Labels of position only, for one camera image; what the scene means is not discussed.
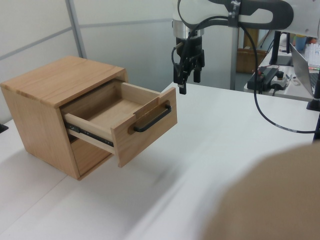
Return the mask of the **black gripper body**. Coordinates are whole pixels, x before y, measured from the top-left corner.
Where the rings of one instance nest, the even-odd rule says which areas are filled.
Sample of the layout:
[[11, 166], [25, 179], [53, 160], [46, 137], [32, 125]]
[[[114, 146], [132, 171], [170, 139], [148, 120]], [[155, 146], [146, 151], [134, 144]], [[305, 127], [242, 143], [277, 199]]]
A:
[[198, 59], [200, 62], [203, 61], [203, 48], [202, 48], [202, 37], [192, 37], [188, 41], [187, 49], [183, 55], [184, 47], [180, 47], [177, 50], [177, 54], [181, 59], [184, 58], [193, 58]]

